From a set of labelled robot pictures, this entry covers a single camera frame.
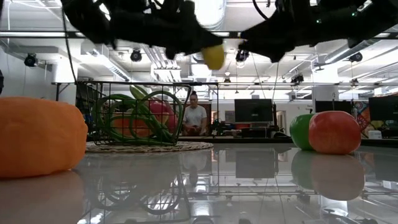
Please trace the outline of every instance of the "computer monitor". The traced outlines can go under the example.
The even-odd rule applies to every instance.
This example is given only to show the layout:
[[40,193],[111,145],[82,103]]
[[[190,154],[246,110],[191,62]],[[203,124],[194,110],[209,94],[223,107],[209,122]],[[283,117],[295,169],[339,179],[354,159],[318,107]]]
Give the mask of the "computer monitor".
[[350,101],[315,101],[315,112],[344,111],[352,114],[353,106]]
[[398,96],[369,98],[371,121],[398,120]]
[[245,99],[235,100],[235,122],[273,121],[272,100]]

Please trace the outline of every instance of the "spotlight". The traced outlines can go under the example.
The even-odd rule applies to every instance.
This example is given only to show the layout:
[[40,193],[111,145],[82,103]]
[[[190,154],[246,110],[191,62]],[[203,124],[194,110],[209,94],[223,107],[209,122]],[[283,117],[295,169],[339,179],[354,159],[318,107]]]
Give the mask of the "spotlight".
[[291,83],[302,83],[304,82],[304,77],[302,74],[298,74],[297,76],[292,77]]
[[24,64],[30,68],[36,67],[37,62],[39,61],[37,60],[35,53],[28,53],[27,57],[24,60]]
[[131,55],[130,55],[130,59],[131,59],[133,62],[140,62],[141,59],[142,59],[142,55],[141,55],[140,49],[134,49],[134,50],[132,50],[132,53],[131,53]]
[[244,62],[249,57],[249,51],[247,50],[238,50],[236,54],[236,62]]
[[363,59],[363,56],[362,56],[362,54],[361,53],[356,53],[356,54],[354,54],[354,55],[352,55],[352,56],[350,56],[349,58],[348,58],[348,60],[350,61],[350,62],[360,62],[360,61],[362,61],[362,59]]

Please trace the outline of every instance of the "ceiling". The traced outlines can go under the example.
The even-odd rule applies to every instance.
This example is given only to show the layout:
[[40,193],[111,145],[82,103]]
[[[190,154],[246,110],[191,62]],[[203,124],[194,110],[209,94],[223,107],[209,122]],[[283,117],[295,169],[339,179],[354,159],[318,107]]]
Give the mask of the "ceiling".
[[[203,4],[206,1],[196,1],[197,4]],[[267,16],[274,12],[273,4],[266,8],[265,0],[258,0],[259,7]],[[41,1],[41,0],[15,0],[6,1],[2,13],[1,30],[2,31],[62,31],[62,15],[60,11],[60,1]],[[257,13],[252,5],[252,0],[226,0],[223,22],[219,27],[219,31],[242,31],[254,26],[262,21],[262,17]],[[68,30],[77,31],[68,24]],[[93,77],[98,80],[112,80],[113,73],[98,61],[93,61],[85,54],[82,54],[81,44],[83,39],[71,39],[71,53],[73,61],[78,65],[78,75],[81,77]],[[315,70],[314,63],[321,62],[332,52],[342,48],[345,40],[334,40],[330,42],[320,43],[315,47],[301,46],[287,53],[279,63],[271,63],[269,58],[261,55],[251,54],[245,61],[244,66],[237,66],[235,61],[236,51],[239,39],[225,39],[224,51],[226,60],[224,66],[220,70],[204,72],[204,75],[193,74],[193,65],[197,64],[192,60],[191,56],[178,55],[176,58],[176,67],[182,80],[190,78],[205,78],[206,81],[223,82],[226,78],[225,73],[229,73],[231,82],[258,82],[260,79],[265,85],[271,85],[275,82],[290,82],[292,76],[302,73],[305,82],[313,81]],[[67,57],[65,41],[60,39],[26,39],[13,38],[1,39],[3,46],[9,46],[11,51],[16,55],[23,57],[29,47],[39,47],[41,50],[37,57],[46,60],[48,63],[56,63],[60,57]],[[58,52],[46,49],[45,46],[58,48]],[[119,41],[116,50],[109,48],[110,59],[117,67],[125,71],[137,81],[154,81],[154,68],[149,57],[145,54],[143,45]],[[140,62],[132,62],[130,54],[133,49],[140,49],[142,60]],[[352,78],[359,78],[360,82],[391,82],[398,74],[397,56],[398,41],[397,40],[381,40],[368,48],[362,49],[363,55],[361,62],[350,63],[344,60],[323,67],[326,71],[330,71],[330,75],[337,76],[340,82],[349,82]],[[329,76],[328,72],[323,72],[325,77]],[[248,86],[239,86],[239,88],[247,89]],[[366,93],[374,89],[373,86],[367,86],[357,90],[356,93]]]

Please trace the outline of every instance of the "black wire basket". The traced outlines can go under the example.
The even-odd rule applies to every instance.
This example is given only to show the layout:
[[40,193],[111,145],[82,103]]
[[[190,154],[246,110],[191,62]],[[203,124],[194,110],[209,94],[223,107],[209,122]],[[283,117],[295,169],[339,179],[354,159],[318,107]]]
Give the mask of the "black wire basket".
[[100,94],[95,99],[80,99],[90,112],[90,137],[95,144],[176,145],[191,92],[189,85],[97,81],[83,84]]

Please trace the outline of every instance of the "round mat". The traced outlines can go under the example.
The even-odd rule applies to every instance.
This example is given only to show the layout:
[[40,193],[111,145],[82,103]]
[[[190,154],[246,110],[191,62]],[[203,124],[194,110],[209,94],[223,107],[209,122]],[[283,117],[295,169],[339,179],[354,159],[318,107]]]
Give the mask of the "round mat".
[[146,152],[179,152],[212,148],[212,143],[207,142],[184,142],[179,141],[176,146],[122,146],[122,145],[99,145],[93,142],[87,143],[86,152],[123,152],[123,153],[146,153]]

